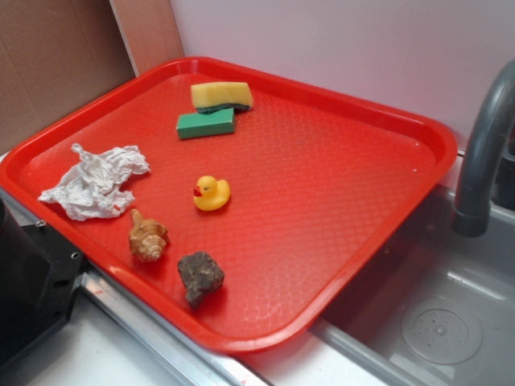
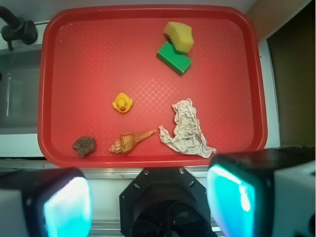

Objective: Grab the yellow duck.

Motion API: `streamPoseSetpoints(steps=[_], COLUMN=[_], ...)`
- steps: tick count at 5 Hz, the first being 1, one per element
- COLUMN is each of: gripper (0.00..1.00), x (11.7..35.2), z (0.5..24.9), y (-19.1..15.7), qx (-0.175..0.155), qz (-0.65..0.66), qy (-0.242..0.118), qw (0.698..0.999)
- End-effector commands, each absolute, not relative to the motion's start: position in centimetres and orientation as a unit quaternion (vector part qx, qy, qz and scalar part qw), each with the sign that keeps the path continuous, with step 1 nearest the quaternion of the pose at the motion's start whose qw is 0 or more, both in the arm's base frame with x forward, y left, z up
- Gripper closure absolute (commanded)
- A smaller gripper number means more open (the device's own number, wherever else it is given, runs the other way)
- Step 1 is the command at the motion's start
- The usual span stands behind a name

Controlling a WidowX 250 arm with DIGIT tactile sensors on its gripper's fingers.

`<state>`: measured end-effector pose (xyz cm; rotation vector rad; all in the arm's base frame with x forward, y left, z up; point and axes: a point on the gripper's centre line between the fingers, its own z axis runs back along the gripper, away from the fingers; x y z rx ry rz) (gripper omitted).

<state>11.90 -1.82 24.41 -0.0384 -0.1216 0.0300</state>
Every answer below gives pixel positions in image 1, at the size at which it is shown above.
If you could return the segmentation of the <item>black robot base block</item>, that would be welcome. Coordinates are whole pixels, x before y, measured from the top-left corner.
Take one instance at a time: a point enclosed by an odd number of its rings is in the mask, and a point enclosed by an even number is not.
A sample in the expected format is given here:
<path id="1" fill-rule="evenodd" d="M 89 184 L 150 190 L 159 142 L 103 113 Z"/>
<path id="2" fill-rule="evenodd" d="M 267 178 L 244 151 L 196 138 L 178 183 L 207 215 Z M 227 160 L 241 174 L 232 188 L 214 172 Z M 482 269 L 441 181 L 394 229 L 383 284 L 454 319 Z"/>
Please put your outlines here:
<path id="1" fill-rule="evenodd" d="M 1 202 L 1 369 L 70 320 L 84 253 L 51 225 L 21 225 Z"/>

